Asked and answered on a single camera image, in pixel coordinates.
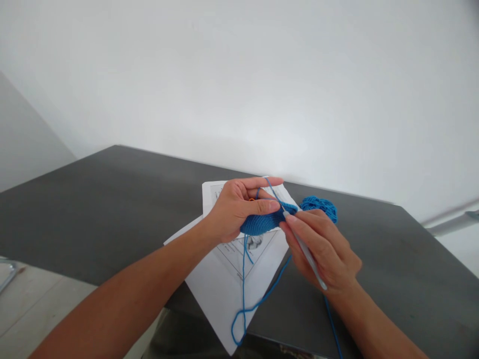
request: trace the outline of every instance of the gray table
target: gray table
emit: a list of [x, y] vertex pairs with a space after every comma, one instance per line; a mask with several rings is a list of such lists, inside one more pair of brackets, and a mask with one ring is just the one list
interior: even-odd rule
[[[0, 255], [100, 285], [202, 214], [201, 184], [251, 174], [113, 146], [0, 194]], [[479, 280], [399, 206], [285, 183], [331, 200], [363, 260], [359, 281], [432, 358], [479, 357]], [[202, 316], [183, 284], [167, 306]], [[360, 354], [334, 315], [345, 358]], [[294, 264], [250, 334], [338, 358], [321, 293]]]

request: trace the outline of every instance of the printed diagram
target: printed diagram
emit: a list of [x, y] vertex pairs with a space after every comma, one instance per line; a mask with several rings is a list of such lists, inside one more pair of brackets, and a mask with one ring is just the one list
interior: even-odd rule
[[217, 184], [217, 185], [215, 185], [215, 186], [211, 186], [211, 187], [210, 187], [210, 191], [211, 191], [211, 203], [212, 203], [213, 205], [215, 205], [216, 201], [218, 200], [218, 196], [220, 195], [222, 189], [223, 189], [223, 185], [222, 185], [222, 184]]
[[[253, 261], [253, 264], [248, 259], [248, 256], [244, 258], [245, 278], [248, 277], [254, 264], [259, 260], [277, 233], [278, 231], [276, 230], [259, 236], [248, 237], [246, 250]], [[243, 277], [243, 241], [244, 237], [237, 238], [233, 242], [222, 243], [213, 250], [215, 255], [224, 263], [224, 265], [226, 265], [230, 273], [239, 278], [239, 280], [242, 280]]]

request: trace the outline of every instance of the floor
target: floor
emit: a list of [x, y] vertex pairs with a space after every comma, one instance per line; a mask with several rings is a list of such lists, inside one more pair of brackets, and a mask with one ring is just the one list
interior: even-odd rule
[[[8, 276], [0, 264], [0, 283]], [[19, 263], [19, 271], [0, 293], [0, 353], [4, 359], [24, 359], [43, 338], [96, 287]], [[125, 358], [139, 359], [150, 342], [157, 320]]]

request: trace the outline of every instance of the white crochet hook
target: white crochet hook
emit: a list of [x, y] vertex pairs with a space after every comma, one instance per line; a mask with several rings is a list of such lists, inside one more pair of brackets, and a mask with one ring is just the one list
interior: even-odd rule
[[[286, 219], [286, 217], [288, 217], [291, 214], [287, 210], [284, 209], [283, 205], [281, 205], [281, 207], [283, 208], [283, 215], [284, 215], [284, 218]], [[321, 279], [321, 276], [318, 273], [318, 268], [316, 267], [316, 262], [314, 261], [313, 256], [311, 255], [311, 252], [309, 251], [309, 248], [307, 247], [306, 244], [304, 244], [302, 239], [299, 238], [298, 235], [294, 231], [293, 231], [293, 234], [296, 237], [296, 240], [298, 241], [299, 246], [301, 247], [301, 250], [303, 251], [304, 256], [306, 257], [309, 265], [313, 269], [314, 275], [316, 276], [316, 279], [318, 280], [319, 285], [321, 286], [322, 289], [328, 290], [328, 287], [326, 286], [326, 283]]]

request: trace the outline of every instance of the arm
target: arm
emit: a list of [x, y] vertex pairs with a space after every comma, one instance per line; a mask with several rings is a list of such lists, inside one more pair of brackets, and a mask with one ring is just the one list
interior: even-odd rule
[[328, 285], [323, 294], [343, 320], [364, 357], [427, 359], [356, 281], [362, 262], [323, 211], [299, 212], [296, 216], [288, 216], [286, 221], [280, 226], [286, 233], [295, 264], [322, 291], [293, 230], [309, 247], [319, 273]]
[[[272, 185], [283, 182], [269, 180]], [[204, 256], [220, 242], [236, 238], [248, 215], [279, 209], [276, 201], [248, 201], [261, 186], [268, 186], [263, 178], [227, 182], [205, 219], [98, 287], [53, 329], [31, 358], [123, 358]], [[260, 197], [271, 196], [261, 190]]]

